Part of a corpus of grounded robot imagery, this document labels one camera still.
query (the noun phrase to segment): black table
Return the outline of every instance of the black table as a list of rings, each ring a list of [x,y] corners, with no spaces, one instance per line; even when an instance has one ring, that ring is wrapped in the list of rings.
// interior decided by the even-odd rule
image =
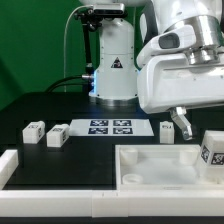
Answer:
[[[188,113],[198,135],[185,142],[176,128],[175,143],[201,144],[205,130],[223,130],[224,108],[197,109]],[[61,149],[47,148],[46,137],[36,145],[22,143],[22,130],[32,121],[44,121],[46,132],[55,124],[72,119],[149,119],[154,137],[70,137]],[[83,93],[29,93],[0,112],[0,155],[6,149],[19,151],[20,165],[4,190],[111,190],[116,189],[117,144],[159,144],[159,122],[169,113],[147,115],[138,105],[108,108],[89,103]],[[0,223],[223,223],[224,218],[0,218]]]

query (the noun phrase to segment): small white block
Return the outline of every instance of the small white block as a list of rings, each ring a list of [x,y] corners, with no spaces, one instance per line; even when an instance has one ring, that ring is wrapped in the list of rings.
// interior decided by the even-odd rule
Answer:
[[[174,144],[174,133],[172,122],[160,122],[160,143]]]
[[[43,121],[31,122],[23,129],[23,143],[37,144],[45,134],[45,123]]]
[[[69,125],[55,125],[47,133],[47,146],[60,148],[69,138]]]
[[[206,131],[196,165],[201,178],[224,178],[224,132]]]
[[[17,150],[6,150],[0,157],[0,190],[2,190],[19,165]]]

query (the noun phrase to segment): green backdrop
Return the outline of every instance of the green backdrop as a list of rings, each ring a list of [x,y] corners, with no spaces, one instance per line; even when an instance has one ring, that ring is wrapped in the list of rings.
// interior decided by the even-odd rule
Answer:
[[[80,5],[78,0],[0,0],[0,110],[22,94],[44,91],[63,78],[65,24]],[[133,13],[129,9],[128,20],[133,20]],[[96,33],[91,33],[91,44],[97,66]],[[67,46],[67,76],[80,75],[85,57],[79,21],[70,23]]]

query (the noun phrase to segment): warning sticker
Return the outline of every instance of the warning sticker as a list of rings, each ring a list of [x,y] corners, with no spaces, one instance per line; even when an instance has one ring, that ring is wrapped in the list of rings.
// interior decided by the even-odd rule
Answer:
[[[123,68],[120,59],[117,57],[114,63],[112,64],[111,68]]]

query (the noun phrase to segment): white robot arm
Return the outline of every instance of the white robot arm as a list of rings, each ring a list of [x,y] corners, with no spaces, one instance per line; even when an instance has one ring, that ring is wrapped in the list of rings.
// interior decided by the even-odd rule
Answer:
[[[221,0],[153,0],[141,17],[140,105],[146,113],[171,111],[185,139],[192,138],[186,108],[224,102],[221,15]]]
[[[147,0],[80,0],[80,2],[84,5],[123,3],[125,6],[138,7],[144,6]]]

